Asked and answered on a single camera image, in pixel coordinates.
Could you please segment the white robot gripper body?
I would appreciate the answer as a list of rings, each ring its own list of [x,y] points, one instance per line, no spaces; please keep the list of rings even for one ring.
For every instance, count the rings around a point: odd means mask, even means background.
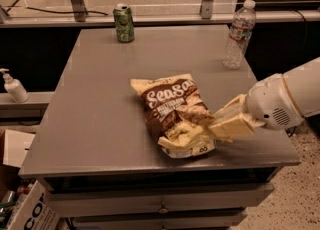
[[[282,74],[257,82],[248,91],[245,105],[248,113],[268,129],[288,129],[304,120]]]

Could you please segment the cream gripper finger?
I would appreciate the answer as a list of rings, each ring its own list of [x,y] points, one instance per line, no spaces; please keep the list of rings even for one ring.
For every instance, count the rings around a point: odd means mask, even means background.
[[[208,129],[215,139],[231,142],[237,137],[254,135],[256,128],[265,125],[265,122],[254,118],[251,114],[240,113],[230,119],[212,123]]]
[[[222,123],[229,120],[241,119],[246,116],[246,95],[240,94],[229,101],[224,107],[213,114],[214,123]]]

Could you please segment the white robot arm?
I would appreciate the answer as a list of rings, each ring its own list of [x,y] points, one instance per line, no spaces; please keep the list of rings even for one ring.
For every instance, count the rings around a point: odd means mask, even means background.
[[[231,142],[255,128],[288,129],[320,113],[320,58],[257,82],[218,110],[209,125],[215,139]]]

